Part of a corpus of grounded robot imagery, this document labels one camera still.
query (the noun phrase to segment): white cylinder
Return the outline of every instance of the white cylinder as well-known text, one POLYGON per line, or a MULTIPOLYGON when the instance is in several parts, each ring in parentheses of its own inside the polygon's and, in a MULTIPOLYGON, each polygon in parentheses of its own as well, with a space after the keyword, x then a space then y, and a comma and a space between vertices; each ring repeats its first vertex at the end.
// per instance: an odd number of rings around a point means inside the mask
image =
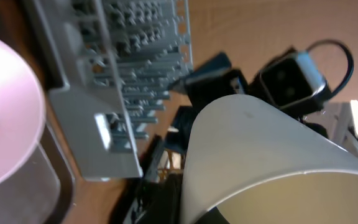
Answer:
POLYGON ((231 95, 191 130, 181 223, 358 223, 358 158, 265 102, 231 95))

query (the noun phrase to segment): dish rack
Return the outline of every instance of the dish rack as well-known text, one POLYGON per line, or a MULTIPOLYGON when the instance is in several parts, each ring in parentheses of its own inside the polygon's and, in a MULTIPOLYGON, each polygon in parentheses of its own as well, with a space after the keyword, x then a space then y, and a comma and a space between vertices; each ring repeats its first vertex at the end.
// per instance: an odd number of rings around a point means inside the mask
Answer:
POLYGON ((187 0, 23 0, 82 176, 141 177, 137 141, 193 70, 187 0))

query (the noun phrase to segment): silver metal part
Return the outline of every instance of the silver metal part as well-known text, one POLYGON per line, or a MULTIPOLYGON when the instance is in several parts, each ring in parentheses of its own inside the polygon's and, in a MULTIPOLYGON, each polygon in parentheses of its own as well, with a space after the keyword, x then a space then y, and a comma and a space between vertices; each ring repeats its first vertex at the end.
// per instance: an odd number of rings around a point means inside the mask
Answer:
POLYGON ((187 0, 23 0, 57 86, 50 102, 81 174, 140 177, 136 139, 193 69, 187 0))

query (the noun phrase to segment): wooden table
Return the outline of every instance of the wooden table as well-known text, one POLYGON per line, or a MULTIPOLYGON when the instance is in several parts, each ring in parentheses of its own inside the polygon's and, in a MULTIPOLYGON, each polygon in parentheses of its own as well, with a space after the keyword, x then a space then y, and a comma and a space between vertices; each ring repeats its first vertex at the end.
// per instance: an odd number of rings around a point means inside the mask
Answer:
MULTIPOLYGON (((15 0, 0 0, 0 17, 14 42, 13 48, 31 65, 40 82, 47 85, 40 66, 42 62, 34 52, 35 38, 15 0)), ((354 54, 356 67, 349 86, 334 100, 358 100, 358 1, 190 0, 190 19, 195 65, 224 50, 248 80, 271 57, 292 44, 304 49, 318 39, 343 40, 354 54)), ((313 55, 332 87, 339 83, 346 70, 341 54, 339 50, 328 47, 326 51, 317 51, 313 55)), ((157 114, 159 124, 150 126, 149 133, 164 136, 180 104, 188 104, 188 100, 173 95, 166 104, 167 110, 157 114)), ((65 223, 107 223, 126 181, 83 180, 48 101, 47 115, 76 177, 73 207, 65 223)), ((147 142, 142 142, 140 153, 146 147, 147 142)))

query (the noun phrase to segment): metal rack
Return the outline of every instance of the metal rack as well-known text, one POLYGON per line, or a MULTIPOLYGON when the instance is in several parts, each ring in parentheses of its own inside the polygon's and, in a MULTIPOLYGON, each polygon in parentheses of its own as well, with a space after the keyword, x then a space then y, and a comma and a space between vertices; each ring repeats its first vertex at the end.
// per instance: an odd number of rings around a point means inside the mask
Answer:
POLYGON ((58 88, 49 98, 81 174, 140 177, 136 141, 193 69, 187 0, 24 0, 58 88))

